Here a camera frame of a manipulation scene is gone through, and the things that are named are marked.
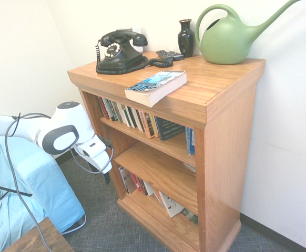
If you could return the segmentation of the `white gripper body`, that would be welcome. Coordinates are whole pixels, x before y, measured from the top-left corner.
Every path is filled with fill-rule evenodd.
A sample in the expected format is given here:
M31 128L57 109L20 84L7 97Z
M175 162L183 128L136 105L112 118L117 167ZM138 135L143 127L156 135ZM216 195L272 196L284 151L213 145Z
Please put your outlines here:
M97 135L84 143L77 144L78 154L103 174L112 169L106 149L105 143Z

